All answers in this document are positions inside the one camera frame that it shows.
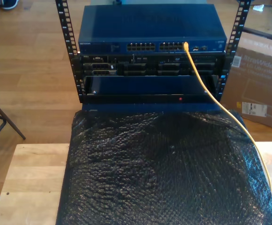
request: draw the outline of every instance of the wooden floor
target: wooden floor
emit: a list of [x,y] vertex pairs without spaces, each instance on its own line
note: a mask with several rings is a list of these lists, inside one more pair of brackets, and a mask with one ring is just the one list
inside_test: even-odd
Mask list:
[[[216,3],[229,36],[236,0],[208,2]],[[69,1],[76,35],[89,3]],[[272,34],[272,9],[250,11],[247,25]],[[74,113],[81,109],[53,0],[22,0],[12,11],[0,10],[0,107],[27,137],[23,141],[9,125],[0,133],[1,192],[16,145],[68,143]],[[272,128],[245,123],[256,141],[272,141]]]

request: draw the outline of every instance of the wooden table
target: wooden table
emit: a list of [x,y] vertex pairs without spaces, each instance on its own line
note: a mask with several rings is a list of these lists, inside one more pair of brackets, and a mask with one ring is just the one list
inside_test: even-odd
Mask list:
[[[272,180],[272,142],[257,142]],[[0,225],[55,225],[69,144],[19,144],[0,196]]]

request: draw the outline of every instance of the black bubble wrap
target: black bubble wrap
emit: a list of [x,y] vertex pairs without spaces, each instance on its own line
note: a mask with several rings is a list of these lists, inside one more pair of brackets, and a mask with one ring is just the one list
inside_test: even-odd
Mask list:
[[251,140],[222,112],[80,111],[57,224],[272,225],[272,194]]

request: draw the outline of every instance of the blue panel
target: blue panel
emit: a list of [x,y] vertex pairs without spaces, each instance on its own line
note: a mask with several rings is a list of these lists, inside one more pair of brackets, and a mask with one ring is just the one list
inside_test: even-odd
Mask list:
[[195,76],[93,76],[90,91],[100,95],[207,95]]
[[210,112],[220,110],[214,104],[83,104],[82,110],[123,113],[159,113],[159,112]]

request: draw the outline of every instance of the cardboard box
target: cardboard box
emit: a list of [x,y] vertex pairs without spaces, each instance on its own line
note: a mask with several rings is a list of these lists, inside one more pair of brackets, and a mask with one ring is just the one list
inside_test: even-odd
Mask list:
[[272,40],[242,34],[221,103],[272,127]]

